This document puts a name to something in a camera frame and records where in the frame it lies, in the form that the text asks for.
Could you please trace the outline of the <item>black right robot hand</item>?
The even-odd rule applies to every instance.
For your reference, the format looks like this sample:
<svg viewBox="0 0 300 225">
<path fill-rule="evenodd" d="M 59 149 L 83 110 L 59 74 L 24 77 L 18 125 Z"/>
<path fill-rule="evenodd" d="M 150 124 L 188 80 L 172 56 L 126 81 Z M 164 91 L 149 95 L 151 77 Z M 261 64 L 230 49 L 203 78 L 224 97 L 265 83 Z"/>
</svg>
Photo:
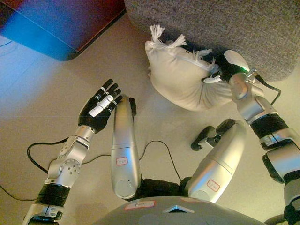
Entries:
<svg viewBox="0 0 300 225">
<path fill-rule="evenodd" d="M 236 51 L 227 50 L 215 58 L 215 64 L 210 70 L 210 76 L 203 78 L 203 83 L 229 82 L 236 73 L 247 74 L 250 71 L 245 59 Z"/>
</svg>

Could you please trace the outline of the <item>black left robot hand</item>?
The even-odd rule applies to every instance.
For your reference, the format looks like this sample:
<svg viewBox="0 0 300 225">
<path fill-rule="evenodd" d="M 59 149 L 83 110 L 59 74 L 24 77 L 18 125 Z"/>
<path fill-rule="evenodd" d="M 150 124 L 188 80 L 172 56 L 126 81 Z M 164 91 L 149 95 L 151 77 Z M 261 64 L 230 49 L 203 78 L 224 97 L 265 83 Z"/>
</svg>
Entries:
<svg viewBox="0 0 300 225">
<path fill-rule="evenodd" d="M 88 126 L 98 133 L 103 130 L 111 112 L 122 100 L 121 90 L 113 79 L 107 80 L 87 101 L 78 118 L 79 126 Z"/>
</svg>

